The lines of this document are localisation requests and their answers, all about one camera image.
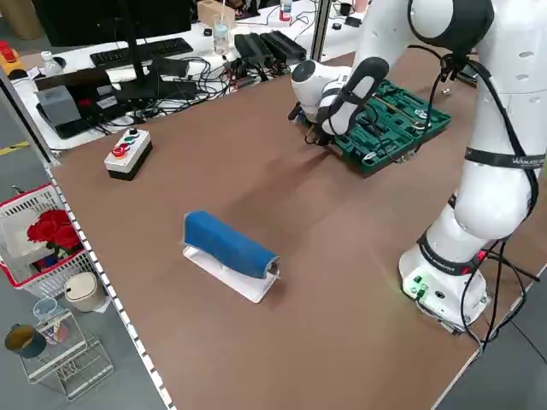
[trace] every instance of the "floor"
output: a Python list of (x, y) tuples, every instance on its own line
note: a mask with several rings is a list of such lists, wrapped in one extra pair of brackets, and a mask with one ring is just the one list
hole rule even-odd
[[(0, 39), (8, 40), (21, 54), (66, 50), (50, 47), (45, 37), (31, 41), (18, 40), (2, 19)], [(5, 109), (0, 109), (0, 124), (3, 125), (0, 147), (24, 139), (7, 117)], [(41, 163), (30, 149), (0, 156), (0, 167), (3, 170), (0, 173), (0, 201), (12, 196), (12, 185), (29, 190), (47, 180)], [(8, 329), (14, 323), (35, 323), (32, 316), (35, 301), (36, 298), (27, 292), (13, 290), (0, 275), (0, 329)], [(547, 356), (546, 308), (547, 285), (536, 285), (530, 292), (527, 305), (515, 319), (518, 328), (508, 325), (501, 332), (483, 356), (463, 373), (438, 409), (547, 410), (547, 389), (544, 387), (547, 384), (547, 360), (540, 355)], [(0, 349), (0, 363), (3, 364), (0, 370), (3, 376), (0, 408), (165, 408), (114, 308), (110, 306), (105, 314), (81, 313), (78, 320), (101, 338), (114, 362), (115, 373), (99, 388), (68, 404), (62, 396), (46, 388), (29, 385), (18, 358)]]
[[(547, 284), (534, 286), (526, 306), (463, 374), (438, 410), (547, 409)], [(528, 342), (520, 332), (530, 339)]]

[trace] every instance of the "tabletop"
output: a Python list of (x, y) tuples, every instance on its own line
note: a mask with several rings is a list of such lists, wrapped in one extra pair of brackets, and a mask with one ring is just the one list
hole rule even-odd
[[(293, 10), (292, 15), (296, 18), (297, 15), (299, 15), (302, 12), (309, 12), (306, 15), (308, 16), (308, 24), (306, 24), (305, 20), (295, 20), (294, 24), (288, 24), (283, 21), (279, 21), (277, 18), (277, 14), (275, 13), (275, 10), (279, 8), (279, 6), (272, 6), (265, 9), (261, 9), (260, 13), (261, 15), (257, 17), (253, 17), (250, 19), (240, 20), (238, 21), (235, 26), (232, 28), (231, 33), (233, 35), (235, 34), (246, 34), (250, 32), (271, 32), (272, 30), (280, 30), (285, 35), (287, 35), (289, 38), (296, 39), (297, 43), (302, 45), (306, 50), (310, 50), (312, 38), (314, 34), (314, 10), (316, 8), (314, 2), (312, 0), (300, 0), (298, 2), (294, 2), (293, 4)], [(331, 16), (334, 18), (335, 10), (334, 6), (332, 6), (332, 12)], [(353, 14), (355, 17), (362, 18), (364, 16), (363, 13), (355, 13)], [(160, 36), (160, 37), (153, 37), (153, 38), (147, 38), (139, 39), (139, 44), (144, 44), (145, 41), (151, 42), (151, 41), (157, 41), (157, 40), (163, 40), (167, 38), (175, 38), (175, 37), (182, 37), (193, 49), (194, 51), (191, 53), (187, 53), (184, 55), (178, 55), (178, 56), (171, 56), (169, 58), (180, 58), (180, 57), (188, 57), (188, 56), (200, 56), (203, 59), (207, 60), (211, 63), (212, 68), (220, 67), (223, 64), (223, 60), (221, 56), (218, 56), (213, 51), (213, 38), (212, 37), (205, 37), (203, 36), (203, 29), (206, 26), (203, 23), (195, 23), (191, 25), (191, 30), (188, 32), (179, 32), (176, 34), (170, 34), (166, 36)], [(326, 41), (324, 45), (324, 53), (323, 53), (323, 59), (329, 60), (338, 56), (341, 56), (343, 54), (347, 54), (351, 51), (356, 50), (356, 41), (359, 37), (359, 33), (361, 30), (359, 28), (355, 28), (352, 26), (346, 26), (343, 25), (340, 30), (334, 30), (332, 29), (332, 25), (329, 25), (327, 29), (327, 36)], [(127, 47), (127, 43), (120, 41), (118, 43), (105, 43), (105, 44), (97, 44), (90, 47), (83, 47), (76, 50), (67, 51), (61, 54), (58, 54), (58, 56), (61, 56), (65, 59), (67, 62), (67, 66), (64, 68), (65, 73), (71, 73), (77, 70), (81, 70), (84, 68), (94, 67), (93, 63), (91, 62), (90, 54), (91, 53), (97, 53), (100, 51), (106, 51), (106, 50), (114, 50), (117, 47)], [(232, 48), (232, 51), (226, 55), (228, 60), (233, 60), (239, 56), (238, 52)], [(33, 64), (37, 64), (35, 61), (39, 60), (38, 58), (34, 59), (26, 59), (27, 61), (34, 62)], [(189, 74), (195, 74), (200, 73), (203, 69), (203, 65), (199, 63), (191, 63), (190, 64), (190, 70)], [(127, 68), (116, 68), (112, 70), (108, 70), (108, 73), (110, 74), (110, 77), (112, 79), (113, 83), (116, 83), (118, 80), (118, 73), (121, 70), (127, 71)], [(56, 132), (49, 126), (49, 124), (41, 117), (38, 110), (36, 109), (36, 104), (38, 103), (38, 98), (35, 95), (36, 92), (36, 86), (31, 80), (18, 80), (16, 83), (14, 83), (15, 90), (19, 94), (19, 97), (21, 98), (21, 101), (25, 105), (26, 109), (28, 110), (29, 114), (31, 115), (32, 119), (36, 123), (38, 129), (42, 133), (45, 142), (48, 144), (48, 146), (51, 149), (56, 150), (66, 150), (66, 149), (72, 149), (78, 145), (86, 144), (90, 141), (103, 138), (104, 133), (99, 130), (89, 130), (86, 132), (82, 132), (81, 134), (78, 134), (72, 138), (68, 139), (61, 139), (58, 137)], [(123, 119), (116, 119), (116, 124), (131, 124), (132, 120), (128, 117)], [(109, 131), (115, 132), (118, 131), (119, 127), (112, 127), (112, 126), (105, 126)]]
[[(437, 71), (409, 50), (390, 77), (426, 97)], [(288, 78), (142, 126), (154, 150), (132, 182), (103, 166), (119, 135), (67, 152), (56, 182), (178, 408), (425, 409), (438, 399), (476, 346), (415, 308), (397, 262), (461, 176), (474, 89), (450, 87), (436, 100), (453, 117), (448, 130), (368, 179), (304, 143), (286, 118)], [(541, 196), (508, 246), (535, 272), (546, 206)], [(195, 209), (280, 256), (282, 279), (260, 304), (182, 255), (183, 216)], [(494, 271), (485, 264), (490, 283)], [(518, 289), (505, 274), (503, 310)]]

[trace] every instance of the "mug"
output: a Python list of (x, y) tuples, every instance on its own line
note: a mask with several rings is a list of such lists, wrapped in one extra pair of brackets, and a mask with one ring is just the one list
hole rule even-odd
[(7, 350), (25, 359), (40, 355), (47, 346), (45, 337), (30, 325), (15, 324), (9, 330), (4, 341)]

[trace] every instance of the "red flowers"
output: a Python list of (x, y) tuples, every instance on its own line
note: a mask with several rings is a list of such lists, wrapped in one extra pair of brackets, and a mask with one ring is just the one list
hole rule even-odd
[(79, 245), (79, 238), (71, 225), (61, 226), (53, 237), (53, 242), (64, 249), (72, 249)]
[(47, 242), (51, 248), (63, 248), (66, 251), (80, 245), (67, 213), (60, 209), (41, 214), (38, 222), (28, 227), (26, 235), (33, 242)]

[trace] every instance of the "green tool tray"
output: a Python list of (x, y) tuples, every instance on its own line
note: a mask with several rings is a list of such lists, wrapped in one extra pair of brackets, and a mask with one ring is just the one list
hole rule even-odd
[[(375, 120), (376, 113), (378, 120), (373, 129), (366, 124), (367, 120)], [(424, 134), (426, 113), (426, 101), (384, 80), (367, 108), (357, 115), (356, 125), (344, 136), (334, 138), (333, 143), (345, 160), (369, 176), (436, 137), (450, 123), (449, 115), (433, 109)]]

